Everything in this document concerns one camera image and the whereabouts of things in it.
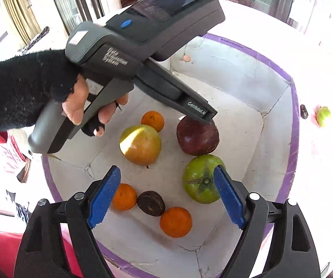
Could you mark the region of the left hand black glove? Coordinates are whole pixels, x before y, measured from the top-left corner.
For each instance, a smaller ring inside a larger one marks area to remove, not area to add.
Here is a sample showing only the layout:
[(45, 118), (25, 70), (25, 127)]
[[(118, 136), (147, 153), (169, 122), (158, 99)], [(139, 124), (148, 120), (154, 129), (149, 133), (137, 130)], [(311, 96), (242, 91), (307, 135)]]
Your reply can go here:
[(62, 50), (0, 61), (0, 136), (36, 124), (49, 101), (59, 103), (69, 121), (78, 126), (88, 96), (82, 69)]

